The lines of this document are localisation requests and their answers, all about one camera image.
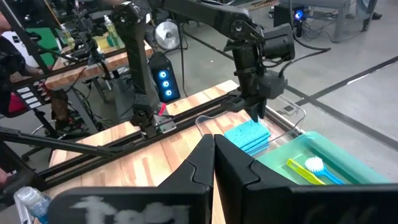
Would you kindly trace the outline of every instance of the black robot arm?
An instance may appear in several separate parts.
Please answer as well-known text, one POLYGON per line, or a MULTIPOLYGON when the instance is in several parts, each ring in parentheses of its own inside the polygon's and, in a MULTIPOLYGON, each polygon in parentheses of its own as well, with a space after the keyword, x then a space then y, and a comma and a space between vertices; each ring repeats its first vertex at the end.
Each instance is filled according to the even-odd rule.
POLYGON ((258 117, 263 118, 267 99, 282 94, 287 80, 268 72, 262 61, 264 58, 294 58, 289 25, 264 30, 252 21, 245 9, 208 4, 205 1, 135 0, 116 6, 112 15, 116 30, 126 44, 136 89, 131 123, 140 126, 148 136, 156 134, 154 110, 159 99, 150 80, 142 43, 146 22, 155 9, 165 9, 203 22, 228 37, 224 51, 233 52, 236 66, 234 75, 238 77, 240 87, 234 99, 224 102, 222 106, 234 112, 245 109, 255 122, 258 117))

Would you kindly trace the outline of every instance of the white fan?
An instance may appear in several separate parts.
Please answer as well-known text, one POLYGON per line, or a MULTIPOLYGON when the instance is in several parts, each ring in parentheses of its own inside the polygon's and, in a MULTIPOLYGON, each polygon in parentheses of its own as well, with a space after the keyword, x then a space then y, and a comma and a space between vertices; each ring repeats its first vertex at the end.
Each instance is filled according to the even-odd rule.
POLYGON ((157 45, 163 50, 174 50, 180 46, 178 25, 172 20, 161 22, 154 30, 157 45))

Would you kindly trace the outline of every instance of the plastic bottle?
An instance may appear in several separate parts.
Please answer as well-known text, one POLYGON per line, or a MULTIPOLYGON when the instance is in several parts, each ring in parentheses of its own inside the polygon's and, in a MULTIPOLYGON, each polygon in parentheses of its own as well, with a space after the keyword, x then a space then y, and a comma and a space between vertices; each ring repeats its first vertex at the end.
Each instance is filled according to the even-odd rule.
POLYGON ((111 40, 113 42, 113 45, 117 48, 123 48, 124 43, 118 33, 116 32, 116 29, 113 25, 113 22, 109 19, 107 15, 104 16, 105 19, 105 26, 108 29, 109 36, 111 37, 111 40))
POLYGON ((23 187, 19 189, 15 196, 26 206, 29 213, 36 217, 41 224, 48 224, 47 210, 49 208, 51 198, 48 195, 39 192, 32 187, 23 187))
POLYGON ((61 24, 62 33, 64 34, 65 38, 67 39, 67 44, 71 50, 75 47, 75 39, 70 34, 69 30, 61 24))

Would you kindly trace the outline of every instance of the concrete floor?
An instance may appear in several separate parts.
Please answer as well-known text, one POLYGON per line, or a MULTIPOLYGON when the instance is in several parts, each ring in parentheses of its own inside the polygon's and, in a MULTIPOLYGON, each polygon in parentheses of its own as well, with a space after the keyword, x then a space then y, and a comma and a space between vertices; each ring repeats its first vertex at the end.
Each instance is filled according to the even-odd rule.
MULTIPOLYGON (((272 27, 272 20, 267 16, 268 10, 269 8, 266 7, 253 11, 253 19, 267 27, 272 27)), ((383 14, 382 19, 373 21, 367 32, 354 39, 339 44, 332 44, 324 34, 313 41, 302 39, 314 46, 330 46, 332 50, 316 57, 307 58, 289 67, 285 71, 289 85, 301 91, 304 95, 310 96, 397 56, 398 45, 395 44, 395 40, 398 36, 396 29, 398 2, 395 0, 379 0, 376 11, 383 14)), ((312 29, 321 26, 322 22, 311 23, 312 29)), ((350 38, 352 35, 356 35, 360 28, 359 24, 350 26, 350 30, 344 33, 344 37, 350 38)), ((328 26, 325 31, 332 34, 333 29, 332 25, 328 26)), ((223 49, 226 43, 225 37, 207 26, 196 27, 196 24, 191 24, 185 26, 185 30, 218 49, 223 49)), ((187 40, 189 48, 184 51, 185 89, 189 95, 229 79, 237 82, 236 77, 233 76, 234 63, 232 60, 189 37, 187 40)), ((311 50, 296 45, 296 57, 309 52, 311 50)), ((182 90, 180 53, 174 51, 167 56, 173 63, 178 85, 182 90)), ((398 69, 398 64, 392 64, 322 96, 318 99, 318 102, 333 108, 354 121, 358 121, 367 126, 368 129, 379 132, 392 141, 398 141, 398 125, 394 122, 398 118, 395 113, 398 110, 398 101, 394 100, 395 84, 398 82, 395 68, 398 69)), ((84 93, 88 93, 83 85, 79 85, 78 88, 84 93)), ((303 97, 289 91, 285 91, 284 96, 292 101, 301 100, 303 97)), ((107 97, 111 101, 114 98, 111 92, 107 93, 107 97)), ((112 106, 103 104, 99 100, 97 92, 92 91, 89 100, 95 113, 105 118, 116 119, 114 105, 112 103, 112 106)), ((336 113, 319 108, 317 105, 314 106, 313 103, 306 103, 302 108, 307 112, 307 117, 302 126, 304 130, 319 132, 391 181, 398 182, 398 173, 394 172, 394 170, 398 170, 398 147, 393 148, 383 139, 372 136, 369 131, 359 128, 358 125, 347 123, 341 116, 336 116, 336 113)), ((50 112, 48 106, 41 109, 50 112)), ((12 126, 24 132, 33 131, 39 124, 33 113, 27 113, 14 119, 0 120, 1 126, 12 126)), ((13 149, 18 154, 22 154, 29 147, 15 144, 13 149)), ((30 162, 31 166, 38 170, 45 169, 48 166, 48 156, 49 151, 42 151, 33 155, 30 162)), ((9 209, 0 213, 0 220, 5 217, 4 219, 7 220, 8 218, 9 220, 5 223, 17 223, 14 215, 15 211, 9 209)))

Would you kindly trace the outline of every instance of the wooden tabletop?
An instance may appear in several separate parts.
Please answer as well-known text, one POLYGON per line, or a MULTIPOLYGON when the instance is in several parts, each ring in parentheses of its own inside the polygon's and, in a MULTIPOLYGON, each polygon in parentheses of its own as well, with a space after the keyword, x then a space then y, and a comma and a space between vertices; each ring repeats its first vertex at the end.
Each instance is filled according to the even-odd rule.
MULTIPOLYGON (((152 47, 145 42, 145 53, 147 57, 151 56, 154 51, 152 50, 152 47)), ((67 51, 69 48, 66 47, 64 48, 63 52, 67 51)), ((112 51, 118 50, 114 47, 104 49, 103 53, 110 53, 112 51)), ((105 64, 108 68, 109 71, 113 71, 119 67, 129 65, 128 59, 127 59, 127 53, 121 53, 112 57, 109 57, 106 59, 105 64)), ((62 63, 61 58, 58 58, 58 60, 55 62, 53 66, 53 70, 63 68, 65 67, 64 64, 62 63)), ((71 85, 78 77, 79 74, 85 69, 86 66, 82 66, 80 68, 76 68, 70 71, 67 71, 65 73, 61 73, 59 75, 55 75, 53 77, 48 78, 45 81, 45 86, 51 90, 59 90, 65 86, 71 85)), ((98 65, 92 65, 87 67, 83 73, 80 75, 79 79, 82 80, 87 80, 90 78, 94 78, 95 76, 103 74, 104 71, 98 66, 98 65)))
MULTIPOLYGON (((229 80, 167 105, 167 110, 170 114, 179 114, 224 95, 237 86, 234 81, 229 80)), ((217 119, 206 122, 204 125, 192 126, 171 137, 153 143, 148 147, 60 184, 50 189, 48 193, 51 197, 55 197, 67 189, 82 186, 157 186, 175 171, 191 153, 201 139, 200 131, 203 133, 223 134, 226 130, 249 119, 250 117, 244 111, 223 114, 217 119)), ((273 132, 278 132, 276 134, 283 133, 283 130, 280 128, 271 127, 270 129, 273 132)), ((104 145, 138 130, 139 128, 132 126, 130 122, 125 122, 82 139, 79 142, 92 146, 104 145)), ((78 155, 80 154, 77 152, 55 150, 50 161, 50 166, 57 165, 78 155)), ((213 194, 212 222, 216 224, 225 223, 216 182, 213 194)))

